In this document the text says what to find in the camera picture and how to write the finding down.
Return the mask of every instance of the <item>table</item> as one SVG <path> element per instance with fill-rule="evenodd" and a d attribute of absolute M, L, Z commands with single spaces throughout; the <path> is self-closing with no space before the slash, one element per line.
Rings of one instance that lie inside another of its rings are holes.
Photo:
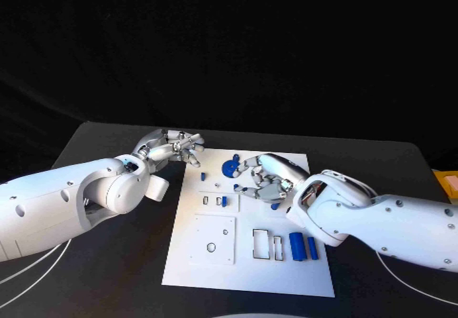
<path fill-rule="evenodd" d="M 55 168 L 128 154 L 142 135 L 155 128 L 83 123 Z M 420 151 L 409 143 L 183 130 L 201 133 L 209 148 L 302 152 L 312 174 L 334 169 L 366 182 L 379 193 L 446 202 Z M 373 250 L 351 237 L 337 248 L 327 247 L 335 298 L 161 286 L 183 173 L 183 163 L 168 164 L 158 173 L 170 181 L 163 202 L 144 199 L 129 214 L 106 220 L 76 237 L 49 276 L 0 309 L 0 315 L 214 317 L 255 312 L 305 317 L 458 315 L 456 306 L 420 295 L 393 279 Z M 0 263 L 0 277 L 14 273 L 42 254 Z M 13 283 L 1 286 L 1 303 L 39 278 L 56 257 L 50 256 Z M 415 287 L 458 301 L 453 292 L 458 274 L 390 258 L 386 263 Z"/>

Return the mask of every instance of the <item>robotic hand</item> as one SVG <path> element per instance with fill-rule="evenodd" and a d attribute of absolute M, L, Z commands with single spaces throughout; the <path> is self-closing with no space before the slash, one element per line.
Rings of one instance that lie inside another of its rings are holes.
<path fill-rule="evenodd" d="M 453 205 L 399 195 L 377 196 L 363 182 L 331 170 L 308 177 L 292 162 L 273 154 L 248 159 L 233 177 L 248 167 L 253 167 L 260 189 L 236 186 L 235 191 L 268 203 L 291 195 L 286 218 L 324 244 L 338 246 L 353 235 L 380 254 L 458 272 Z"/>
<path fill-rule="evenodd" d="M 163 200 L 168 161 L 199 167 L 199 134 L 155 130 L 134 152 L 24 176 L 0 185 L 0 261 L 37 253 L 128 213 L 142 196 Z"/>

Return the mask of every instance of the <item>blue object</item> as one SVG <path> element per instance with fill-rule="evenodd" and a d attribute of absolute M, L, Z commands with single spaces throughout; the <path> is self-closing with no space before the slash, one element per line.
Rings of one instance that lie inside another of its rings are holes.
<path fill-rule="evenodd" d="M 302 260 L 307 259 L 302 233 L 289 233 L 289 243 L 291 243 L 292 259 L 301 262 Z"/>
<path fill-rule="evenodd" d="M 307 237 L 308 247 L 309 247 L 309 255 L 312 257 L 312 260 L 318 259 L 318 253 L 317 253 L 317 246 L 315 246 L 315 239 L 312 237 Z"/>
<path fill-rule="evenodd" d="M 227 177 L 227 178 L 233 178 L 233 172 L 236 171 L 236 167 L 239 166 L 239 160 L 240 157 L 237 154 L 233 155 L 232 160 L 227 160 L 223 164 L 222 164 L 222 174 Z"/>

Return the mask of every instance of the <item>hole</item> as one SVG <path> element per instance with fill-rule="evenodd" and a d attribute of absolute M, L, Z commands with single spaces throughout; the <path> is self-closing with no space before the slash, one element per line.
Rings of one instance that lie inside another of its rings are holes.
<path fill-rule="evenodd" d="M 16 207 L 16 213 L 20 217 L 24 217 L 24 214 L 26 214 L 26 209 L 21 205 L 17 205 Z"/>
<path fill-rule="evenodd" d="M 210 253 L 213 253 L 214 250 L 216 250 L 216 245 L 214 245 L 213 243 L 209 243 L 209 244 L 207 244 L 207 251 L 209 251 Z"/>
<path fill-rule="evenodd" d="M 66 190 L 60 191 L 60 196 L 62 196 L 62 199 L 65 200 L 65 202 L 67 202 L 69 201 L 69 192 Z"/>

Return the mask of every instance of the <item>blue disc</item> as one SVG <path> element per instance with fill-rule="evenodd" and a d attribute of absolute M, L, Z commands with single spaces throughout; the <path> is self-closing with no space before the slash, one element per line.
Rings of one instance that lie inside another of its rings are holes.
<path fill-rule="evenodd" d="M 233 172 L 236 171 L 236 167 L 239 166 L 239 155 L 235 154 L 232 160 L 227 160 L 223 164 L 222 164 L 222 174 L 227 177 L 227 178 L 233 178 Z"/>

